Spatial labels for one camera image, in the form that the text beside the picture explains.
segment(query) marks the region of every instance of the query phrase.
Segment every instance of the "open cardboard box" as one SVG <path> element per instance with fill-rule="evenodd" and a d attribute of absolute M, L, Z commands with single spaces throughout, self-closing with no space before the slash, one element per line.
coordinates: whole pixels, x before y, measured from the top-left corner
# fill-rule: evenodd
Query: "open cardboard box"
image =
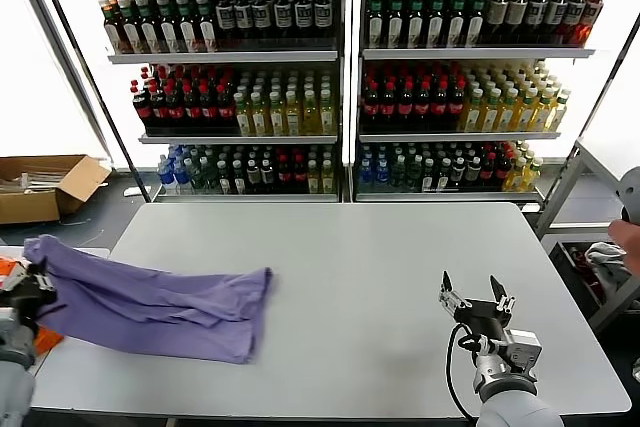
<path fill-rule="evenodd" d="M 59 220 L 77 211 L 110 171 L 86 155 L 0 158 L 0 178 L 15 179 L 23 172 L 56 169 L 67 174 L 55 190 L 0 194 L 0 224 Z"/>

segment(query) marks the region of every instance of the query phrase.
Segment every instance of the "person's hand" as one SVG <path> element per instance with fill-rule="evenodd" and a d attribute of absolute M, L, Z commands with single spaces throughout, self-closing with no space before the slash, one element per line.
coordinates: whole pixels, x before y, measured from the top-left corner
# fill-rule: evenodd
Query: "person's hand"
<path fill-rule="evenodd" d="M 640 226 L 614 220 L 609 225 L 609 236 L 627 252 L 624 258 L 627 268 L 640 276 Z"/>

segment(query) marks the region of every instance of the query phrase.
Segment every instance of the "bottle row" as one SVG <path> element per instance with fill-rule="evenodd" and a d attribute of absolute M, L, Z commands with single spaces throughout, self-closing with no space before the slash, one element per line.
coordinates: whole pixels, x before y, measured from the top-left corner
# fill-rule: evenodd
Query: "bottle row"
<path fill-rule="evenodd" d="M 541 165 L 522 141 L 363 144 L 357 192 L 530 192 Z"/>
<path fill-rule="evenodd" d="M 169 195 L 336 193 L 332 145 L 170 146 L 157 173 Z"/>
<path fill-rule="evenodd" d="M 369 48 L 571 45 L 587 41 L 602 0 L 367 0 Z"/>
<path fill-rule="evenodd" d="M 335 135 L 329 71 L 234 70 L 154 65 L 131 81 L 133 106 L 148 135 Z"/>
<path fill-rule="evenodd" d="M 361 132 L 556 132 L 571 91 L 544 61 L 370 64 Z"/>
<path fill-rule="evenodd" d="M 309 39 L 335 37 L 333 0 L 101 0 L 100 8 L 116 54 L 313 47 Z"/>

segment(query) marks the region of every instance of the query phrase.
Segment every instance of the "metal shelf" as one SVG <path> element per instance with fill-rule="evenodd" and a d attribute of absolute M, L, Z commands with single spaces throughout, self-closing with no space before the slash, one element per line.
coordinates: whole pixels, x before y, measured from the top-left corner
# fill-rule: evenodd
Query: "metal shelf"
<path fill-rule="evenodd" d="M 442 134 L 360 134 L 360 142 L 480 142 L 556 139 L 560 132 L 447 132 Z"/>
<path fill-rule="evenodd" d="M 338 202 L 337 194 L 273 194 L 273 195 L 158 195 L 154 202 L 286 202 L 286 203 L 330 203 Z"/>
<path fill-rule="evenodd" d="M 364 49 L 364 60 L 420 59 L 586 59 L 594 49 L 579 47 L 478 47 L 474 49 Z"/>
<path fill-rule="evenodd" d="M 215 145 L 276 145 L 276 144 L 335 144 L 337 135 L 305 135 L 296 137 L 198 137 L 198 136 L 163 136 L 140 137 L 143 144 L 215 144 Z"/>
<path fill-rule="evenodd" d="M 234 62 L 331 62 L 337 50 L 290 50 L 276 52 L 210 52 L 193 54 L 110 55 L 112 64 L 209 64 Z"/>
<path fill-rule="evenodd" d="M 430 193 L 358 193 L 356 202 L 515 202 L 541 203 L 542 194 L 534 192 L 430 192 Z"/>

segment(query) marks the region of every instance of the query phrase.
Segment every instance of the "black cable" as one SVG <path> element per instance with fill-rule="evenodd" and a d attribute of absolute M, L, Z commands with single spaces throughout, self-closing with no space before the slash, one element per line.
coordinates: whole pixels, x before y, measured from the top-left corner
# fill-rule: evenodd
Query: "black cable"
<path fill-rule="evenodd" d="M 447 375 L 447 387 L 449 388 L 449 394 L 453 399 L 453 403 L 456 404 L 456 407 L 460 411 L 462 415 L 469 421 L 471 425 L 476 425 L 476 419 L 474 419 L 469 412 L 462 406 L 460 400 L 458 400 L 458 396 L 456 395 L 456 391 L 453 389 L 453 382 L 451 381 L 451 355 L 453 354 L 453 344 L 456 340 L 456 335 L 460 329 L 464 329 L 467 332 L 467 335 L 472 335 L 469 327 L 465 324 L 456 325 L 451 331 L 451 337 L 449 337 L 449 346 L 447 347 L 447 366 L 446 366 L 446 375 Z"/>

